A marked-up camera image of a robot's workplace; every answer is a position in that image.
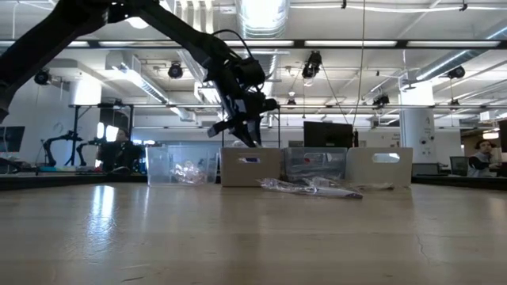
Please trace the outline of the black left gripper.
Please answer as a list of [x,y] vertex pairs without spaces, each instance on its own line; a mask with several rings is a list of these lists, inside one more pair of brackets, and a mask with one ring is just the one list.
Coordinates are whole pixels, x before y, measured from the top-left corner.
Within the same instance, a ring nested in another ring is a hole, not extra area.
[[214,137],[226,129],[247,147],[261,145],[261,115],[279,108],[276,100],[268,99],[260,85],[242,89],[233,74],[234,65],[241,59],[215,61],[206,69],[205,80],[212,82],[221,99],[220,105],[227,119],[212,125],[208,136]]

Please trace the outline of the light grey plastic bin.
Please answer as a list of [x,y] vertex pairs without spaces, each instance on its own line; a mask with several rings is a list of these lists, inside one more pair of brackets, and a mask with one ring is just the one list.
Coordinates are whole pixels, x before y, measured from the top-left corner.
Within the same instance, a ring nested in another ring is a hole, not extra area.
[[259,187],[263,179],[279,179],[281,156],[282,152],[278,148],[221,148],[221,185]]

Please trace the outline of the dark smoky plastic bin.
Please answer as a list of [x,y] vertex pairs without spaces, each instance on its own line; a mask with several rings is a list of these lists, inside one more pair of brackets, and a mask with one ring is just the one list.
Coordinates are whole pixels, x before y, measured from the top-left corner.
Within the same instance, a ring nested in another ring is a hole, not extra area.
[[282,150],[282,178],[303,183],[313,177],[340,180],[345,175],[347,148],[287,147]]

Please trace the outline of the large black monitor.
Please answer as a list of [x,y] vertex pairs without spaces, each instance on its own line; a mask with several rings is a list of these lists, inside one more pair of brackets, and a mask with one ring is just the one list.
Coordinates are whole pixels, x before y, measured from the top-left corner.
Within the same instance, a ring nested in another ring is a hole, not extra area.
[[353,146],[353,126],[343,123],[305,121],[303,123],[303,142],[305,147]]

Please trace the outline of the clear plastic bin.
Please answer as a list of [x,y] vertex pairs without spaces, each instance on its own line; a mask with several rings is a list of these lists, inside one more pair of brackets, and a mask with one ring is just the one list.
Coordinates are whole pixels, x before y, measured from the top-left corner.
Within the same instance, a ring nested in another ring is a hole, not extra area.
[[207,183],[215,183],[218,148],[214,146],[169,145],[146,149],[147,179],[150,186],[182,184],[176,181],[170,170],[177,163],[191,161],[207,174]]

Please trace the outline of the white plastic bin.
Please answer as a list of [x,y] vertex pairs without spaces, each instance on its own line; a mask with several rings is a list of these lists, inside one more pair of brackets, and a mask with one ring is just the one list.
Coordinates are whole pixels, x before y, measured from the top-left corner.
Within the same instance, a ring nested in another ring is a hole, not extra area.
[[405,147],[354,147],[346,154],[345,180],[351,184],[411,184],[413,149]]

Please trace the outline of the person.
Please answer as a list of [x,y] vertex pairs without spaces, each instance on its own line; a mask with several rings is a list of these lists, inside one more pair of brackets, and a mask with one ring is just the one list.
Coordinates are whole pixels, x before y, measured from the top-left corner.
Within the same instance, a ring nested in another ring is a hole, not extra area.
[[112,142],[105,142],[98,147],[97,159],[101,161],[103,172],[113,172],[123,168],[123,171],[132,171],[136,162],[139,161],[143,148],[135,145],[129,134],[122,128],[118,129],[116,138]]
[[491,169],[500,167],[500,163],[492,162],[492,150],[494,144],[483,139],[476,143],[475,149],[477,152],[467,159],[468,168],[467,176],[475,178],[492,177]]

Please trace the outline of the white building column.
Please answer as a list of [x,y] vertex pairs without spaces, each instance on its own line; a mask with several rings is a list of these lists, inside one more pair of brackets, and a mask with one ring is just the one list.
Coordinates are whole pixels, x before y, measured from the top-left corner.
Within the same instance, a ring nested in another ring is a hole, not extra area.
[[401,144],[413,149],[414,164],[436,164],[436,143],[431,82],[408,85],[398,97]]

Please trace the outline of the small dark desk monitor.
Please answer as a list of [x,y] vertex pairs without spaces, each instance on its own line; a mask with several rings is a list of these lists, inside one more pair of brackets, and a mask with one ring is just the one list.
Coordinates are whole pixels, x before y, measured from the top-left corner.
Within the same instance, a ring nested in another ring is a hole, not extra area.
[[438,163],[413,163],[412,176],[436,176],[440,173]]

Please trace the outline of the grey office chair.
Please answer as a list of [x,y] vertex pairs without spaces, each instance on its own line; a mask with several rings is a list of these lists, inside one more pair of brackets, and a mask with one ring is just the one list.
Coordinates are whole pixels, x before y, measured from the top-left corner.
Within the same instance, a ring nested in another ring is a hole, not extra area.
[[452,175],[466,177],[468,171],[468,157],[454,156],[450,157]]

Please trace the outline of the black rack frame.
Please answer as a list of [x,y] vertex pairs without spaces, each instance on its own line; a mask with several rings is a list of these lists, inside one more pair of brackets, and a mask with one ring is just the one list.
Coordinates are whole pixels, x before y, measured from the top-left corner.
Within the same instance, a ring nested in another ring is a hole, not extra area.
[[[282,146],[282,134],[278,125],[277,112],[265,112],[261,115],[260,122],[260,135],[261,142],[254,142],[254,145],[258,148],[264,147],[278,147]],[[236,138],[226,129],[224,132],[218,135],[218,140],[221,146],[225,147],[246,147],[246,144],[240,139]]]

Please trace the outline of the silver ventilation duct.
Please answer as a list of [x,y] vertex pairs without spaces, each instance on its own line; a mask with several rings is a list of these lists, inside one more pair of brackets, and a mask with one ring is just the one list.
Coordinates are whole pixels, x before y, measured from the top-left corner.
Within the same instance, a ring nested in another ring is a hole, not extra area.
[[[237,22],[244,40],[273,40],[284,35],[288,22],[290,0],[234,0]],[[261,89],[267,98],[273,99],[273,85],[280,62],[280,50],[254,50],[266,75]]]

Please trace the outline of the black background rig frame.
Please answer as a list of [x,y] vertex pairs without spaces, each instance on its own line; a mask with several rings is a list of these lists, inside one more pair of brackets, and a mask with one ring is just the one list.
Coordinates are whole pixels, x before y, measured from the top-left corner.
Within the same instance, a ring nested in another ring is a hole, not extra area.
[[76,154],[78,143],[77,138],[79,137],[79,134],[83,133],[85,128],[79,125],[79,120],[90,109],[100,109],[100,112],[98,113],[97,123],[104,124],[104,130],[102,134],[103,138],[106,137],[107,126],[126,129],[128,131],[128,137],[131,138],[135,110],[133,104],[123,104],[120,101],[115,101],[113,103],[71,105],[71,107],[74,109],[74,122],[73,127],[71,128],[73,149],[66,165],[74,166],[76,157],[80,158],[80,156]]

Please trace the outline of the dark wall screen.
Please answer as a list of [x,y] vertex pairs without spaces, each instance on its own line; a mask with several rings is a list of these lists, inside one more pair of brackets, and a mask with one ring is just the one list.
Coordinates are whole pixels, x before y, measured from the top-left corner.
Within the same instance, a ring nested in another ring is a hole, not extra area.
[[24,133],[25,127],[0,127],[0,153],[19,152]]

